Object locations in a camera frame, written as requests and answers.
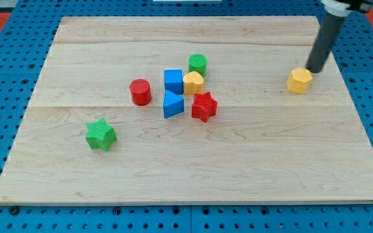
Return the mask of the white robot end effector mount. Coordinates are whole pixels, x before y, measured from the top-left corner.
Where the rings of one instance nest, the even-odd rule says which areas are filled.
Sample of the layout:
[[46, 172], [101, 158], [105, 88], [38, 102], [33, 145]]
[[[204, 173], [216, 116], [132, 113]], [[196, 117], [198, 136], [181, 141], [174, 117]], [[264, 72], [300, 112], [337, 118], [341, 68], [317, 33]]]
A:
[[373, 8], [373, 0], [320, 0], [327, 13], [337, 17], [347, 17], [351, 12], [368, 13]]

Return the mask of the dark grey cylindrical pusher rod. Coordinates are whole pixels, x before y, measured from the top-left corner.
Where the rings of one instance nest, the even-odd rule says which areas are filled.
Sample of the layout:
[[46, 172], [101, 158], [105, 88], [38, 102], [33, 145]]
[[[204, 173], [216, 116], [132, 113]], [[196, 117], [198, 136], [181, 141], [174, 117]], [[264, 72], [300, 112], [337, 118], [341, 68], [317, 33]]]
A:
[[345, 20], [345, 17], [331, 13], [325, 15], [306, 62], [307, 70], [312, 73], [320, 73], [323, 70]]

